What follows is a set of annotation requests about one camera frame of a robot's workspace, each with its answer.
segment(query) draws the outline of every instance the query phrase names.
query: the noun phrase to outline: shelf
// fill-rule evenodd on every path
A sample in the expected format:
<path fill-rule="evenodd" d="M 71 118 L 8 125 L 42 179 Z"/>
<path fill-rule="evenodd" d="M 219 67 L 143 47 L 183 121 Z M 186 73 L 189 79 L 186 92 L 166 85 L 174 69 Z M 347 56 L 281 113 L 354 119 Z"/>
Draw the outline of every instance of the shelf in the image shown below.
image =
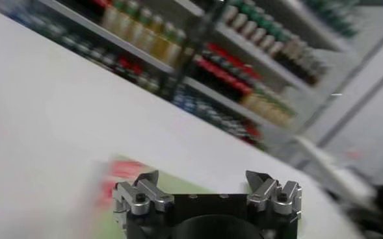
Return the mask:
<path fill-rule="evenodd" d="M 147 62 L 149 65 L 163 71 L 166 73 L 172 73 L 173 68 L 160 60 L 152 57 L 148 53 L 140 50 L 139 48 L 135 47 L 134 45 L 130 44 L 127 41 L 124 41 L 120 39 L 115 34 L 109 32 L 108 30 L 104 29 L 102 26 L 94 23 L 93 21 L 90 21 L 89 19 L 85 18 L 84 16 L 76 13 L 72 9 L 66 7 L 62 3 L 59 3 L 56 0 L 38 0 L 38 2 L 44 4 L 45 6 L 48 6 L 49 8 L 59 12 L 63 16 L 66 16 L 67 18 L 71 19 L 72 21 L 78 23 L 79 25 L 85 27 L 86 29 L 94 32 L 98 36 L 101 36 L 102 38 L 112 42 L 113 44 L 117 45 L 118 47 L 121 47 L 125 51 L 135 55 L 136 57 L 142 59 L 143 61 Z"/>
<path fill-rule="evenodd" d="M 192 16 L 200 16 L 203 14 L 203 10 L 192 3 L 189 0 L 174 0 L 176 4 L 171 4 L 170 8 L 176 9 L 175 12 L 179 11 L 180 8 L 188 10 L 188 14 Z M 145 0 L 145 2 L 155 2 L 153 0 Z M 253 67 L 261 70 L 264 76 L 270 79 L 281 79 L 287 84 L 306 92 L 308 95 L 317 99 L 315 90 L 304 83 L 297 76 L 292 74 L 290 71 L 285 69 L 279 63 L 275 62 L 270 56 L 253 46 L 250 42 L 244 39 L 242 36 L 237 34 L 235 31 L 227 27 L 225 24 L 220 23 L 217 28 L 217 40 L 224 43 L 224 48 L 233 52 L 233 54 L 240 58 L 244 62 L 250 62 Z"/>
<path fill-rule="evenodd" d="M 299 35 L 312 47 L 332 51 L 352 51 L 350 43 L 321 21 L 299 0 L 263 0 L 262 8 L 291 32 Z"/>
<path fill-rule="evenodd" d="M 291 86 L 302 90 L 310 95 L 315 96 L 315 91 L 313 88 L 308 86 L 306 83 L 302 82 L 297 76 L 292 74 L 290 71 L 285 69 L 275 60 L 273 60 L 270 56 L 262 52 L 260 49 L 251 44 L 248 40 L 244 39 L 242 36 L 237 34 L 233 29 L 227 27 L 225 24 L 221 23 L 218 26 L 218 31 L 227 38 L 231 43 L 239 47 L 242 51 L 244 51 L 245 55 L 251 56 L 252 59 L 247 59 L 247 56 L 239 55 L 239 58 L 254 64 L 255 68 L 263 69 L 262 72 L 266 73 L 269 77 L 277 77 Z"/>
<path fill-rule="evenodd" d="M 262 118 L 261 116 L 258 116 L 257 114 L 253 113 L 252 111 L 248 110 L 247 108 L 243 107 L 242 105 L 232 101 L 231 99 L 228 99 L 227 97 L 221 95 L 220 93 L 210 89 L 209 87 L 205 86 L 204 84 L 187 77 L 185 79 L 185 84 L 187 86 L 190 86 L 191 88 L 195 89 L 196 91 L 199 91 L 203 93 L 204 95 L 207 95 L 211 99 L 215 100 L 217 103 L 220 103 L 221 105 L 229 108 L 230 110 L 240 114 L 241 116 L 244 116 L 248 120 L 253 121 L 254 123 L 257 123 L 258 125 L 264 125 L 268 127 L 273 127 L 274 129 L 277 129 L 279 131 L 284 131 L 284 129 L 280 128 L 277 125 L 274 125 L 273 123 L 269 122 L 268 120 Z"/>

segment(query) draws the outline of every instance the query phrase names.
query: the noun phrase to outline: bottle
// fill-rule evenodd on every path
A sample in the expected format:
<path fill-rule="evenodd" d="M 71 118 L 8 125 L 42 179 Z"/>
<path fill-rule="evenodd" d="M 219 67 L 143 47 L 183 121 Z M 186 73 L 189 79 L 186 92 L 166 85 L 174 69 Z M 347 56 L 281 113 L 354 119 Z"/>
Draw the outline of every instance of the bottle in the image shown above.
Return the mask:
<path fill-rule="evenodd" d="M 170 66 L 173 66 L 178 59 L 179 53 L 181 52 L 181 46 L 185 41 L 185 32 L 181 29 L 178 29 L 175 34 L 172 35 L 172 38 L 173 39 L 170 42 L 170 45 L 168 46 L 163 57 L 163 62 Z"/>
<path fill-rule="evenodd" d="M 131 36 L 127 39 L 128 42 L 131 42 L 133 45 L 138 46 L 138 42 L 147 28 L 150 27 L 152 13 L 149 9 L 143 8 L 140 11 L 138 21 L 134 21 L 131 25 L 132 33 Z"/>
<path fill-rule="evenodd" d="M 138 86 L 140 86 L 143 89 L 146 89 L 146 87 L 148 86 L 149 83 L 150 83 L 149 74 L 144 72 L 144 73 L 139 75 L 138 82 L 137 82 Z"/>
<path fill-rule="evenodd" d="M 229 5 L 223 15 L 223 22 L 225 24 L 230 24 L 238 15 L 239 9 L 237 6 Z"/>
<path fill-rule="evenodd" d="M 105 13 L 103 15 L 103 19 L 101 21 L 101 26 L 109 31 L 113 31 L 114 24 L 118 19 L 119 11 L 123 7 L 122 0 L 113 0 L 112 3 L 108 3 Z"/>
<path fill-rule="evenodd" d="M 157 94 L 161 87 L 159 79 L 151 78 L 148 82 L 147 90 L 153 94 Z"/>
<path fill-rule="evenodd" d="M 75 47 L 75 52 L 82 57 L 87 57 L 92 49 L 93 44 L 89 41 L 82 41 Z"/>
<path fill-rule="evenodd" d="M 57 42 L 59 41 L 61 36 L 66 33 L 67 30 L 62 25 L 51 22 L 47 26 L 47 31 L 48 31 L 48 34 L 47 34 L 48 38 Z"/>
<path fill-rule="evenodd" d="M 260 43 L 258 44 L 259 48 L 262 51 L 266 51 L 268 48 L 270 48 L 273 45 L 276 39 L 275 36 L 277 35 L 278 31 L 280 31 L 281 28 L 282 28 L 281 23 L 275 22 L 269 25 L 269 27 L 267 28 L 268 35 L 264 39 L 262 39 L 262 41 L 260 41 Z"/>
<path fill-rule="evenodd" d="M 80 37 L 75 34 L 64 35 L 61 38 L 62 45 L 72 51 L 74 47 L 77 45 L 77 42 L 80 40 Z"/>
<path fill-rule="evenodd" d="M 155 44 L 157 35 L 161 32 L 162 24 L 162 17 L 159 15 L 154 15 L 149 28 L 145 29 L 143 35 L 138 41 L 137 46 L 145 52 L 149 53 Z"/>
<path fill-rule="evenodd" d="M 243 25 L 247 22 L 247 20 L 248 20 L 248 16 L 240 12 L 236 16 L 236 18 L 230 23 L 230 27 L 235 31 L 239 31 L 243 27 Z"/>
<path fill-rule="evenodd" d="M 258 12 L 255 10 L 251 11 L 250 15 L 248 15 L 249 21 L 245 23 L 243 28 L 241 29 L 240 33 L 244 38 L 249 38 L 249 36 L 252 35 L 252 33 L 256 30 L 256 27 L 258 26 L 258 21 L 260 19 L 260 16 Z"/>
<path fill-rule="evenodd" d="M 116 65 L 117 56 L 113 53 L 107 53 L 103 56 L 102 62 L 103 65 L 109 70 L 113 71 L 114 66 Z"/>
<path fill-rule="evenodd" d="M 166 48 L 169 45 L 169 39 L 174 32 L 174 26 L 171 22 L 166 22 L 164 24 L 164 30 L 162 34 L 159 35 L 153 49 L 151 50 L 151 54 L 158 59 L 162 59 L 166 52 Z"/>
<path fill-rule="evenodd" d="M 91 50 L 87 59 L 89 59 L 93 63 L 101 65 L 101 61 L 102 61 L 102 58 L 104 57 L 105 53 L 106 53 L 106 50 L 104 48 L 95 47 L 95 48 L 93 48 L 93 50 Z"/>
<path fill-rule="evenodd" d="M 129 82 L 133 82 L 127 77 L 127 69 L 129 68 L 129 62 L 124 57 L 119 57 L 118 62 L 114 66 L 114 72 L 118 76 L 126 79 Z"/>
<path fill-rule="evenodd" d="M 122 39 L 130 36 L 130 26 L 138 12 L 139 5 L 135 1 L 128 1 L 125 7 L 119 12 L 119 17 L 114 24 L 114 33 Z"/>
<path fill-rule="evenodd" d="M 290 32 L 288 30 L 283 30 L 280 34 L 277 35 L 276 41 L 273 43 L 273 45 L 267 50 L 267 54 L 274 58 L 275 55 L 277 55 L 285 46 L 285 43 L 287 41 L 287 36 L 290 35 Z"/>

